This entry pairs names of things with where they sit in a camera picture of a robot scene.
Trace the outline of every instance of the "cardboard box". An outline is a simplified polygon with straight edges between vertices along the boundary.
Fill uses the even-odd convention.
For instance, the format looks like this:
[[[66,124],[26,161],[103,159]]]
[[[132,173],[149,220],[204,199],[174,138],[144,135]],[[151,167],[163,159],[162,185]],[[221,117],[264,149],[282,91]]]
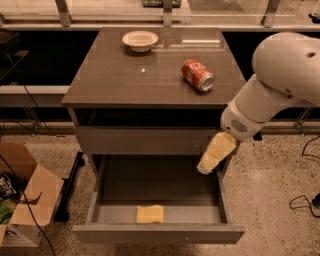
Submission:
[[[17,182],[24,189],[28,201],[40,198],[30,205],[33,215],[42,228],[50,223],[63,180],[44,168],[33,158],[23,144],[0,143],[0,155],[16,173]],[[0,159],[0,171],[12,172]],[[7,225],[0,225],[1,247],[38,247],[42,232],[36,226],[27,204],[19,203]]]

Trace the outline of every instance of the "green object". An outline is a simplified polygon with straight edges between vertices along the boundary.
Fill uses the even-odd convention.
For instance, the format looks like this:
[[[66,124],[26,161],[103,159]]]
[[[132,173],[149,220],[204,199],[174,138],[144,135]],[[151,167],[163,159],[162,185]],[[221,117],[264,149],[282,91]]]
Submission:
[[[163,0],[141,0],[144,7],[161,7]],[[180,7],[181,0],[172,0],[172,7]]]
[[[7,224],[9,222],[17,204],[14,198],[8,198],[0,202],[0,224]]]

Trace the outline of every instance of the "open drawer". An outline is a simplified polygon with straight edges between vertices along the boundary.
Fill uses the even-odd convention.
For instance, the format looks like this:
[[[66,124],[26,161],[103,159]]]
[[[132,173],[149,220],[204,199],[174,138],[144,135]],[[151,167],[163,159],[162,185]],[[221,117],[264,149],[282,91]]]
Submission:
[[[88,243],[237,243],[221,173],[204,176],[199,156],[105,156],[85,225]],[[137,206],[164,206],[164,223],[136,223]]]

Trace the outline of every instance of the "drawer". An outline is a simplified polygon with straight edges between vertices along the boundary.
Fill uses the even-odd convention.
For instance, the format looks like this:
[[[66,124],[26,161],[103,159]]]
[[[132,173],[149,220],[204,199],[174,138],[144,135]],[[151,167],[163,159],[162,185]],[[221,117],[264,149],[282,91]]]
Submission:
[[[75,127],[84,153],[137,155],[200,155],[216,130]]]
[[[84,243],[233,244],[220,171],[198,173],[197,156],[109,156],[100,164],[87,221],[73,231]],[[136,223],[137,206],[162,205],[164,223]]]

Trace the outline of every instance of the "gray cabinet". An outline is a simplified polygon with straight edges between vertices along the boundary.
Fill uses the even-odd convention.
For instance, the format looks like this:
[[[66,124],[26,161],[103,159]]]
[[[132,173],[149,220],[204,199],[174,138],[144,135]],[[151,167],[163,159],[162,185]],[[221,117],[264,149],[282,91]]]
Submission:
[[[121,39],[142,29],[159,41],[135,53]],[[190,58],[214,71],[213,90],[183,79]],[[73,227],[79,239],[236,243],[244,229],[229,222],[220,167],[204,176],[196,166],[243,84],[217,29],[101,29],[62,102],[97,177],[87,221]],[[164,207],[164,223],[136,223],[137,206],[149,205]]]

